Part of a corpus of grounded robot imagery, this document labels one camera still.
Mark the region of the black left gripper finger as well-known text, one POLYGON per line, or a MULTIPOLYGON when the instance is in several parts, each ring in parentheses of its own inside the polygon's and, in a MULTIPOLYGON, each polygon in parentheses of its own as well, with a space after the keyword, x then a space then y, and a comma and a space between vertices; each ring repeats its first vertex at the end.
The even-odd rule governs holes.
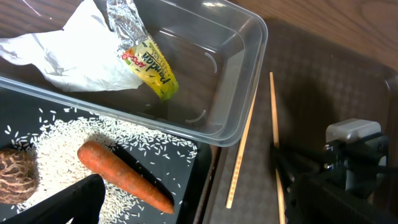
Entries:
POLYGON ((98 224, 105 193, 102 177, 92 174, 3 223, 98 224))

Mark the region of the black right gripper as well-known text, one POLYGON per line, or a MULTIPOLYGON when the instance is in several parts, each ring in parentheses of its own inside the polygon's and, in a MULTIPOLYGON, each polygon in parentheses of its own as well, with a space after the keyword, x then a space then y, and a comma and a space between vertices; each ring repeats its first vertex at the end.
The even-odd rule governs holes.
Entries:
POLYGON ((384 179, 397 177, 387 166, 388 149, 383 133, 333 140, 323 152, 272 145, 287 223, 397 223, 368 202, 384 179))

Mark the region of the orange carrot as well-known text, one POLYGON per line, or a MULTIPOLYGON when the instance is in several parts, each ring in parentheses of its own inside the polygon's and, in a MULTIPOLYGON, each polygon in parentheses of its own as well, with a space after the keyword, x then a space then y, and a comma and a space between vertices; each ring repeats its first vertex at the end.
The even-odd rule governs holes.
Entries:
POLYGON ((148 180, 109 149, 94 141, 87 141, 77 150, 82 164, 104 180, 145 201, 161 212, 173 214, 173 203, 148 180))

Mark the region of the brown walnut shell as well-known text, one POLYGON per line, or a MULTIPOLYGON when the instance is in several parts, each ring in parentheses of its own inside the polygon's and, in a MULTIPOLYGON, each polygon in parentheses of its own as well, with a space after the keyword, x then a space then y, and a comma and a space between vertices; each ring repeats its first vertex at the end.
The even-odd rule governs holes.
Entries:
POLYGON ((29 153, 1 149, 1 203, 25 202, 37 190, 38 184, 37 167, 29 153))

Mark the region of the wooden chopstick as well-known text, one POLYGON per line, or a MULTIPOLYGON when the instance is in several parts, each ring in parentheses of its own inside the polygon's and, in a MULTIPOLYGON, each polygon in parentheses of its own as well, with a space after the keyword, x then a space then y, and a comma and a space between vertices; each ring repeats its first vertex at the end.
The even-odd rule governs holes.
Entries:
POLYGON ((231 209, 232 204, 233 204, 236 186, 237 186, 238 179, 239 179, 240 168, 241 168, 241 165, 243 162, 243 155, 244 155, 244 150, 246 147, 246 141, 248 138, 248 132, 249 132, 249 128, 250 128, 250 124, 251 124, 251 120, 252 120, 252 113, 253 113, 254 104, 255 104, 255 100, 256 100, 256 93, 257 92, 255 91, 254 98, 252 99, 251 107, 249 110, 248 118, 247 118, 247 121, 246 121, 246 124, 244 127, 243 135, 242 135, 242 138, 239 143, 236 160, 234 163, 234 169, 233 169, 233 173, 231 176, 231 182, 230 182, 229 189, 228 189, 228 197, 226 199, 225 207, 227 209, 231 209))
MULTIPOLYGON (((270 83, 270 97, 271 97, 273 143, 274 143, 274 147, 276 149, 278 149, 279 148, 279 126, 278 126, 278 118, 277 118, 277 102, 276 102, 276 95, 275 95, 273 72, 269 72, 269 83, 270 83)), ((282 188, 282 182, 280 180, 279 171, 277 169, 275 170, 275 177, 276 177, 276 184, 277 184, 279 223, 286 224, 284 191, 282 188)))

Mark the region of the green snack wrapper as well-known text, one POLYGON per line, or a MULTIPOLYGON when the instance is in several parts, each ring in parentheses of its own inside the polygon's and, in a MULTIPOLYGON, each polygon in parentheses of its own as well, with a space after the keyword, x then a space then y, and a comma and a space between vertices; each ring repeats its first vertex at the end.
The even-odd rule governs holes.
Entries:
POLYGON ((162 100, 178 92, 172 69, 146 30, 133 0, 107 0, 109 26, 119 39, 118 57, 131 72, 148 85, 162 100))

